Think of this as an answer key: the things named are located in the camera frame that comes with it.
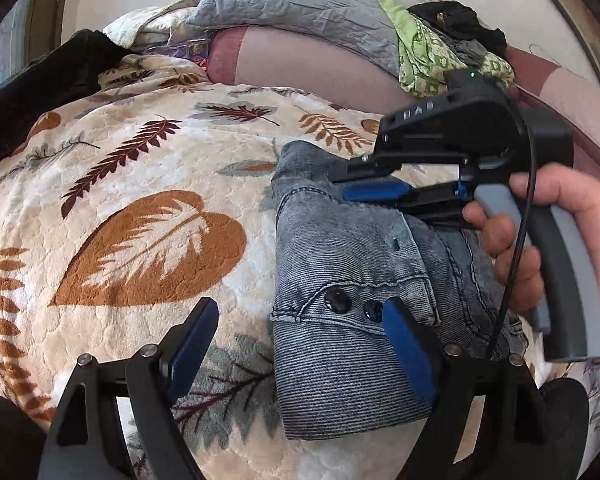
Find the bed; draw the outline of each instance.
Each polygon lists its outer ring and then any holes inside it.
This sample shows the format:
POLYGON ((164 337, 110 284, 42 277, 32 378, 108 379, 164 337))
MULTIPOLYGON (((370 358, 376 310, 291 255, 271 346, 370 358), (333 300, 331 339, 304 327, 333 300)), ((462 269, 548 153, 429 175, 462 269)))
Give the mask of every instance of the bed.
MULTIPOLYGON (((519 99, 570 120, 576 166, 600 177, 600 113, 578 107, 589 96, 600 111, 600 92, 535 56, 509 54, 519 99)), ((349 50, 256 25, 219 32, 206 71, 133 54, 99 83, 101 91, 43 114, 0 163, 0 394, 48 427, 78 355, 129 357, 210 296, 218 332, 173 409, 208 478, 394 478, 422 420, 333 440, 285 438, 269 321, 269 183, 288 142, 361 155, 381 114, 413 98, 349 50)), ((456 173, 414 166, 400 177, 423 186, 456 173)), ((570 373, 595 391, 584 369, 547 366, 527 333, 538 383, 570 373)), ((119 407, 136 474, 151 478, 128 402, 119 407)), ((472 450, 479 415, 477 399, 458 458, 472 450)), ((592 453, 599 446, 592 430, 592 453)))

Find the green patterned cloth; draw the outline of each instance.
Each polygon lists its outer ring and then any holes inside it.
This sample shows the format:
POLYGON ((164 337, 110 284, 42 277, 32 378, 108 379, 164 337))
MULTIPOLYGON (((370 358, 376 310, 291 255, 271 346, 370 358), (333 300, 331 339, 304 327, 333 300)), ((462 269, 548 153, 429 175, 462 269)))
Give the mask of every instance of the green patterned cloth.
MULTIPOLYGON (((440 37, 416 16, 393 0, 378 0, 398 33, 400 71, 398 80, 410 94, 426 97, 446 91, 445 70, 467 68, 440 37)), ((488 52, 481 74, 494 75, 508 88, 513 85, 513 69, 502 58, 488 52)))

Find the leaf pattern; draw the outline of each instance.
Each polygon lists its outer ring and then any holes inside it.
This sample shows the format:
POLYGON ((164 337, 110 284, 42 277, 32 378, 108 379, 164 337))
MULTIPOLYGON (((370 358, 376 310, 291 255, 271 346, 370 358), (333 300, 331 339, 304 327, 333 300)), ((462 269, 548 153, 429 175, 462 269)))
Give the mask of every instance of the leaf pattern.
POLYGON ((195 92, 208 91, 209 89, 198 89, 194 87, 194 85, 201 82, 208 83, 209 81, 206 77, 200 74, 184 73, 177 77, 172 77, 166 81, 163 81, 158 85, 158 88, 175 88, 183 93, 190 92, 192 94, 195 92))
POLYGON ((114 247, 115 258, 99 261, 99 271, 87 285, 106 285, 115 280, 129 281, 134 275, 142 276, 159 264, 160 277, 174 271, 189 251, 200 254, 202 235, 209 232, 200 211, 182 200, 160 208, 160 212, 139 218, 137 227, 129 230, 123 244, 114 247))
POLYGON ((118 101, 122 101, 124 99, 131 99, 136 97, 136 94, 127 94, 124 92, 116 91, 114 94, 107 94, 106 92, 98 92, 97 94, 93 94, 88 96, 87 101, 92 101, 94 103, 106 103, 111 104, 118 101))
POLYGON ((217 124, 248 123, 256 119, 264 119, 271 124, 280 126, 276 121, 265 117, 277 110, 273 106, 258 107, 247 101, 240 101, 230 105, 197 103, 196 108, 203 111, 189 116, 190 119, 208 119, 217 124))
POLYGON ((69 263, 50 306, 133 306, 195 297, 241 260, 246 234, 184 190, 145 196, 105 220, 69 263))
POLYGON ((372 142, 357 134, 350 128, 347 128, 340 121, 322 114, 311 114, 302 110, 304 115, 298 119, 300 126, 306 128, 306 134, 317 132, 315 140, 325 139, 325 144, 331 146, 336 141, 338 151, 344 145, 345 149, 353 155, 353 146, 362 148, 363 145, 370 145, 372 142))
POLYGON ((270 91, 270 92, 274 92, 282 97, 289 97, 293 94, 298 94, 298 95, 309 95, 309 92, 305 91, 305 90, 300 90, 298 88, 292 88, 292 87, 265 87, 265 86, 250 86, 248 88, 244 88, 244 89, 240 89, 240 90, 231 90, 228 94, 231 97, 238 97, 241 95, 246 95, 246 94, 253 94, 256 92, 264 92, 264 91, 270 91))
POLYGON ((248 159, 229 164, 216 173, 227 176, 261 176, 273 173, 276 166, 275 162, 269 160, 248 159))
POLYGON ((36 123, 31 127, 29 131, 29 135, 27 135, 27 140, 25 140, 14 152, 13 155, 17 155, 24 151, 27 147, 27 143, 31 140, 32 137, 35 137, 40 132, 44 132, 45 130, 53 130, 60 126, 62 122, 62 117, 54 111, 46 112, 38 118, 36 123))
POLYGON ((21 247, 0 250, 0 394, 10 398, 32 418, 51 421, 55 409, 45 409, 51 398, 41 394, 37 384, 29 381, 31 373, 18 364, 18 360, 26 356, 27 352, 12 341, 20 334, 20 329, 14 322, 20 309, 6 294, 23 288, 24 285, 21 280, 8 274, 25 267, 19 259, 25 252, 27 249, 21 247))
POLYGON ((170 121, 165 118, 162 118, 161 121, 148 121, 136 136, 123 142, 115 151, 108 153, 84 177, 76 180, 74 186, 62 196, 66 199, 61 207, 62 218, 66 218, 76 200, 88 193, 93 184, 105 178, 109 173, 115 173, 116 168, 124 166, 128 158, 138 160, 140 152, 147 153, 149 151, 149 144, 159 147, 159 139, 166 140, 167 134, 174 134, 180 128, 176 124, 179 122, 181 121, 170 121))
MULTIPOLYGON (((275 162, 268 160, 242 160, 240 162, 234 162, 217 170, 217 174, 226 176, 260 176, 264 174, 270 174, 276 171, 278 161, 280 160, 280 154, 276 149, 276 139, 271 141, 271 149, 276 157, 275 162)), ((273 201, 273 191, 271 186, 267 186, 262 190, 262 196, 260 199, 260 205, 258 211, 264 212, 275 209, 275 203, 273 201)))
POLYGON ((375 119, 362 119, 360 121, 360 126, 362 126, 362 129, 368 134, 377 135, 378 128, 380 128, 380 121, 376 121, 375 119))
POLYGON ((102 89, 111 90, 112 88, 128 86, 137 83, 138 81, 142 81, 142 79, 151 76, 154 72, 155 70, 135 70, 130 74, 121 75, 120 77, 107 81, 102 89))
POLYGON ((53 161, 60 158, 62 155, 73 151, 77 146, 89 146, 91 148, 99 149, 98 146, 85 142, 83 140, 84 132, 80 132, 77 137, 64 140, 57 148, 50 148, 46 143, 41 146, 36 146, 31 152, 21 160, 7 173, 0 177, 0 184, 7 182, 23 171, 37 171, 44 168, 47 164, 51 164, 53 161))
MULTIPOLYGON (((272 345, 240 333, 234 338, 236 348, 209 347, 190 393, 171 409, 193 452, 214 445, 226 449, 236 430, 246 441, 257 416, 271 437, 280 426, 272 345)), ((138 434, 131 436, 130 444, 142 449, 138 434)), ((136 474, 145 467, 141 452, 134 463, 136 474)))

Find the metal screw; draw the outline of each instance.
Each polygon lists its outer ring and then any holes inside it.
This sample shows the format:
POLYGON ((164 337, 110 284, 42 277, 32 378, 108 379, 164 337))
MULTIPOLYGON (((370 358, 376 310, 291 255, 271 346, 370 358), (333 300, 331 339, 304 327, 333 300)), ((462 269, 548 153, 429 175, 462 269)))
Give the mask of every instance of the metal screw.
POLYGON ((93 356, 91 354, 80 354, 78 356, 78 366, 80 368, 88 365, 89 363, 91 363, 91 361, 93 361, 93 356))
POLYGON ((445 345, 445 354, 451 357, 458 357, 462 353, 462 349, 455 343, 445 345))
POLYGON ((158 345, 154 343, 149 343, 148 345, 144 345, 140 349, 140 355, 142 357, 153 357, 158 353, 158 345))
POLYGON ((510 354, 509 362, 514 366, 522 366, 525 363, 525 360, 518 354, 510 354))

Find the black cable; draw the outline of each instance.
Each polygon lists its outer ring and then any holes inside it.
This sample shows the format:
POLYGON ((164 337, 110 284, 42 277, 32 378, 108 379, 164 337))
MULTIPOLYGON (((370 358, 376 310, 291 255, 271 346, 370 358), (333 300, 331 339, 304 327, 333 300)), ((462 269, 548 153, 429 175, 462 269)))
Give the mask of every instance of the black cable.
POLYGON ((538 173, 538 164, 536 161, 536 144, 534 142, 533 134, 529 131, 529 128, 525 126, 526 138, 529 145, 529 158, 530 158, 530 171, 529 180, 526 183, 526 195, 525 195, 525 209, 522 213, 522 220, 520 221, 520 228, 518 229, 518 237, 516 238, 516 244, 513 249, 513 258, 511 260, 511 266, 509 267, 509 275, 507 276, 507 284, 504 287, 504 293, 502 294, 502 301, 500 302, 500 309, 498 310, 498 317, 496 323, 493 326, 491 332, 491 338, 487 345, 487 350, 484 353, 484 358, 489 360, 493 355, 498 344, 498 337, 500 336, 500 330, 504 325, 504 319, 507 315, 507 308, 509 307, 509 300, 513 293, 513 286, 516 283, 516 275, 518 274, 518 266, 520 265, 520 258, 522 257, 522 249, 525 244, 526 237, 526 222, 529 218, 529 211, 534 199, 534 192, 536 190, 536 174, 538 173))

